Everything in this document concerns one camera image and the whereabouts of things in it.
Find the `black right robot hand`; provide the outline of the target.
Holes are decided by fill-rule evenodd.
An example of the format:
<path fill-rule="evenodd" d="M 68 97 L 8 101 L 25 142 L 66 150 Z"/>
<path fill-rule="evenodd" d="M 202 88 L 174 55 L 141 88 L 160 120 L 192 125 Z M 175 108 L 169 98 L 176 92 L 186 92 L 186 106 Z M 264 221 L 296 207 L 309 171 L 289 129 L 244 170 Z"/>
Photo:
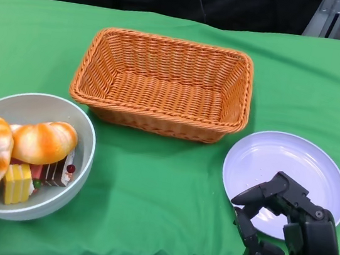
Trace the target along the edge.
<path fill-rule="evenodd" d="M 339 255 L 334 217 L 329 210 L 313 204 L 308 193 L 280 171 L 270 181 L 232 198 L 234 223 L 245 246 L 243 255 Z M 288 254 L 258 238 L 252 219 L 264 207 L 274 215 L 286 216 L 282 229 Z"/>

